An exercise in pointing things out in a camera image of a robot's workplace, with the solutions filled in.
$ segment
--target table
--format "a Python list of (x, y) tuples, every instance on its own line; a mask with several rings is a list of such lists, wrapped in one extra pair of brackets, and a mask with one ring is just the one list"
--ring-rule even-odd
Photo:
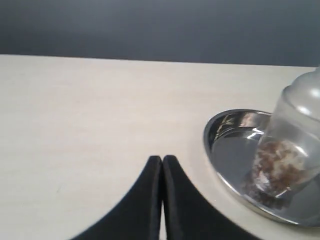
[(312, 70), (0, 55), (0, 239), (77, 235), (124, 196), (148, 156), (167, 154), (244, 229), (266, 240), (318, 239), (319, 230), (274, 223), (236, 202), (202, 142), (215, 114), (271, 112), (281, 90)]

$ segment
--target round metal tray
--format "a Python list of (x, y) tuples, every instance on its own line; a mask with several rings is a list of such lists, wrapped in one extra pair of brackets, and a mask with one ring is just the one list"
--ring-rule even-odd
[(305, 227), (320, 227), (320, 178), (302, 190), (273, 198), (251, 180), (253, 159), (271, 114), (235, 109), (213, 117), (204, 130), (204, 146), (218, 177), (251, 210), (270, 219)]

